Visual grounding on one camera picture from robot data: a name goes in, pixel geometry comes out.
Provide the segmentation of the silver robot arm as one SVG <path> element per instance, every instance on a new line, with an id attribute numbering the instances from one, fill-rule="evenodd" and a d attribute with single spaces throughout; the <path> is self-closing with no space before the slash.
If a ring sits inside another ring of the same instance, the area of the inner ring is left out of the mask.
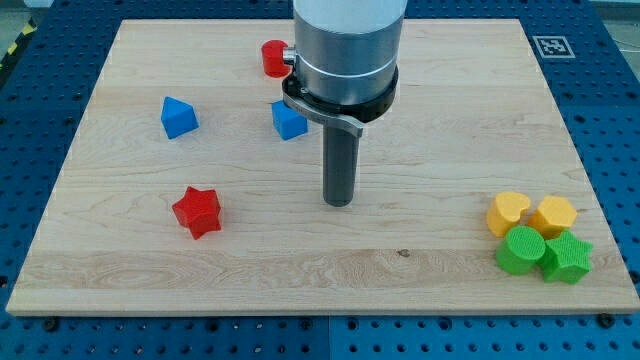
<path id="1" fill-rule="evenodd" d="M 359 138 L 393 103 L 406 0 L 294 0 L 293 72 L 283 101 L 303 117 Z"/>

